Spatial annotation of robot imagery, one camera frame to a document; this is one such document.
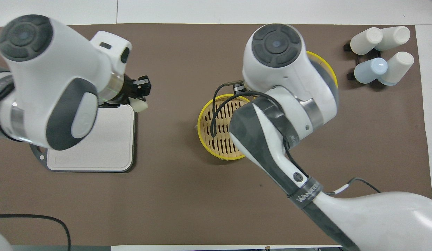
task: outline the brown mat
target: brown mat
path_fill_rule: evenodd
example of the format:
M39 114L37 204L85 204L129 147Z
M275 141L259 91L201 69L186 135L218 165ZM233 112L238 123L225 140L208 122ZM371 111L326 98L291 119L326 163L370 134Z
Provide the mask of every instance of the brown mat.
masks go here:
M262 170L245 158L215 158L194 128L216 87L242 78L244 46L258 27L73 26L88 39L98 30L128 39L133 51L127 74L150 76L149 109L138 116L135 167L123 174L52 173L27 144L1 140L0 213L60 218L71 231L73 245L334 244ZM340 109L291 151L294 158L326 192L358 176L382 191L431 198L414 26L409 26L408 43L382 52L386 60L398 51L415 57L403 80L384 88L346 78L355 58L342 47L368 26L296 27L307 49L336 72ZM341 197L370 193L372 189L357 183ZM12 244L66 243L61 227L44 220L0 219L0 232Z

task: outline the black cable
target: black cable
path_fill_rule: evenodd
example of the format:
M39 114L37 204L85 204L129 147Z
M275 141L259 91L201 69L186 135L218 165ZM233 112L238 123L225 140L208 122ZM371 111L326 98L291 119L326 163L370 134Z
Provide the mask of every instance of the black cable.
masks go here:
M255 91L246 91L246 92L241 92L238 94L235 94L229 98L227 98L219 107L218 109L215 111L215 107L216 107L216 96L217 93L219 92L219 90L222 89L222 87L224 86L230 86L233 85L233 83L227 83L227 84L221 84L215 91L214 95L213 95L213 117L211 118L211 124L210 124L210 134L211 136L214 138L216 137L216 116L218 115L219 112L221 112L222 108L229 103L230 101L232 101L233 99L240 97L240 96L253 96L253 95L257 95L257 96L261 96L261 97L265 97L267 99L269 99L270 101L272 101L274 103L274 105L282 112L284 113L284 109L283 107L280 105L280 103L278 103L278 101L263 93L263 92L255 92ZM298 170L300 170L301 173L303 173L306 177L308 177L307 173L297 164L297 162L294 160L294 158L291 156L291 153L289 152L289 142L286 138L286 135L283 134L283 132L281 132L280 130L278 130L278 132L283 136L283 145L284 145L284 149L286 150L286 155L288 156L289 160L292 162L292 164L295 165L295 167L298 168Z
M381 192L379 189L377 189L376 187L374 187L374 186L373 186L372 184L370 184L368 181L364 180L363 178L359 178L359 177L354 177L354 178L352 178L350 181L348 181L348 182L347 182L348 187L349 187L349 185L351 185L351 183L353 183L354 181L362 181L363 183L367 184L369 187L371 187L372 189L374 189L374 191L379 192L379 193ZM336 194L340 194L341 192L345 191L347 188L345 188L344 190L342 190L342 191L340 191L340 192L338 192L338 193L332 191L332 192L325 192L325 194L330 195L330 196L332 196L332 195L336 195Z
M283 107L278 103L278 101L276 99L274 99L273 97L262 93L262 92L255 92L255 91L247 91L247 92L241 92L238 94L235 94L229 98L227 98L226 100L224 100L224 102L222 102L222 104L218 107L218 109L213 113L213 117L211 118L211 124L210 124L210 133L211 136L214 138L216 137L216 116L218 115L219 112L221 112L222 108L227 105L227 103L229 103L230 101L232 101L233 99L240 97L240 96L253 96L253 95L257 95L257 96L261 96L261 97L265 97L267 99L269 99L270 101L272 101L273 103L275 103L275 105L278 107L278 109L284 113Z
M66 224L59 219L56 219L56 218L51 217L51 216L45 216L45 215L39 215L39 214L18 214L18 213L0 213L0 218L36 218L36 219L46 219L46 220L58 222L59 224L61 224L61 226L66 231L67 251L70 251L70 248L72 247L72 243L70 241L69 229L67 228Z
M352 178L350 181L348 181L347 184L351 184L354 181L362 181L363 183L367 184L369 187L371 187L372 189L374 189L374 191L381 192L381 191L379 191L379 189L377 189L376 187L374 187L373 185L371 185L368 181L364 180L363 178L358 178L358 177Z

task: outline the gray joint cap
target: gray joint cap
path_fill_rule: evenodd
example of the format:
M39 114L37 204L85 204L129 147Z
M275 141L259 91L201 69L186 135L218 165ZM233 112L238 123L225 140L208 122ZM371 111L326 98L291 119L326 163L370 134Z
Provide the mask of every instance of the gray joint cap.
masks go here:
M288 25L268 24L253 35L252 51L262 64L285 67L294 62L301 52L299 34Z
M50 19L40 15L20 16L9 22L0 35L0 52L7 59L24 62L42 54L53 37Z
M289 199L300 209L307 206L323 190L323 186L312 177Z

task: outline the white cup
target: white cup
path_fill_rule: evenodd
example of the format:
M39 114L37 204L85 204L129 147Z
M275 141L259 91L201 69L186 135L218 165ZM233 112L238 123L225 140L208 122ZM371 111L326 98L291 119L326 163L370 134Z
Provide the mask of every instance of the white cup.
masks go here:
M384 28L381 31L383 34L382 41L375 47L378 51L395 48L407 43L410 39L410 30L405 26Z
M377 27L371 27L351 38L351 50L357 55L365 55L382 41L383 33Z
M414 63L414 57L405 51L396 53L388 60L388 70L377 78L382 84L393 86L401 81L402 77Z

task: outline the circular cap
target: circular cap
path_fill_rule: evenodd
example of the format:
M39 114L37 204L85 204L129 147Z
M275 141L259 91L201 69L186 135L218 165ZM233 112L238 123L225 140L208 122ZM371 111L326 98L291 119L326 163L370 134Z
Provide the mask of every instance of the circular cap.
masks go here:
M383 58L371 59L371 70L376 75L382 75L388 70L388 63Z
M383 33L377 27L371 27L366 32L366 39L372 44L378 44L382 41Z
M398 27L393 36L398 43L405 44L410 39L410 30L405 26Z
M399 63L404 65L411 66L414 63L414 57L410 53L405 51L396 53L395 57Z
M28 23L15 25L8 35L8 39L15 46L26 46L31 43L36 35L36 29Z
M267 51L273 54L280 54L287 50L289 41L284 33L273 33L266 38L265 44Z

